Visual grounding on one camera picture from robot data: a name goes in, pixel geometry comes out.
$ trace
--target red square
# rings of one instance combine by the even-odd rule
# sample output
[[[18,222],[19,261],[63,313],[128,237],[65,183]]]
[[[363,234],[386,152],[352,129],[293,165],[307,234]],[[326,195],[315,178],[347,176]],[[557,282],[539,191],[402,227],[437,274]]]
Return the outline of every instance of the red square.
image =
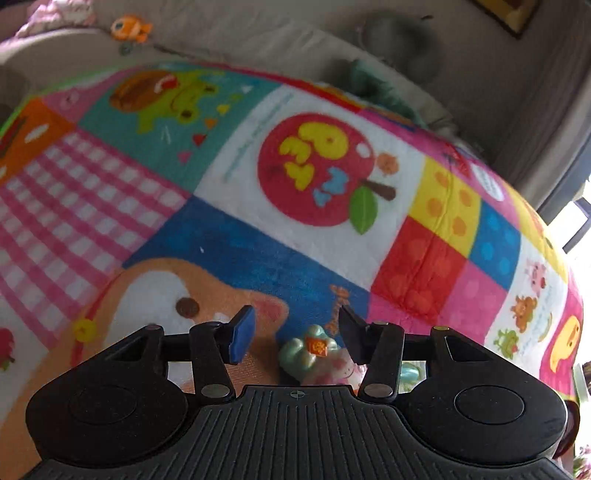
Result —
[[[371,292],[436,325],[465,263],[463,255],[407,216]]]

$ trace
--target orange fish toy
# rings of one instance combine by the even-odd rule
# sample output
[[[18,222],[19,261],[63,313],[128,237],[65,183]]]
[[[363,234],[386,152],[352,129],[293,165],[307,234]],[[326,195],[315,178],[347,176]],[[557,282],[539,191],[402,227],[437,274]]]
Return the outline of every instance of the orange fish toy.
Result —
[[[121,41],[144,43],[148,40],[148,34],[151,31],[151,23],[143,23],[141,18],[134,15],[125,15],[118,18],[111,26],[113,38]]]

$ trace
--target picture frame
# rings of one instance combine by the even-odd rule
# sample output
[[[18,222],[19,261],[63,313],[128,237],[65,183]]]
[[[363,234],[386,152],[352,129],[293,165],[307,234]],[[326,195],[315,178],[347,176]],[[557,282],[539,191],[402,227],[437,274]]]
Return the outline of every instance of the picture frame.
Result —
[[[529,26],[542,0],[472,0],[515,38]]]

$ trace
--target green leaf print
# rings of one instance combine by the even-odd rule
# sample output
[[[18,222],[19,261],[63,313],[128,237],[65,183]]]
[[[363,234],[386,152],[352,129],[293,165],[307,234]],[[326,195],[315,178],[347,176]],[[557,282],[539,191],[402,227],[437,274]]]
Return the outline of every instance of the green leaf print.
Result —
[[[349,201],[349,219],[357,232],[363,235],[374,224],[378,216],[378,202],[372,191],[365,187],[358,187]]]

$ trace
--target pink gingham pattern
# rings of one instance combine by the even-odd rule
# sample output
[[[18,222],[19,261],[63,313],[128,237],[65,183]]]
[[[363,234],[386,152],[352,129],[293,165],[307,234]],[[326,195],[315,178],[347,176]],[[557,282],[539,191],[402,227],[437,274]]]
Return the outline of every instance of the pink gingham pattern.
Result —
[[[77,130],[0,186],[0,294],[48,348],[189,194]]]

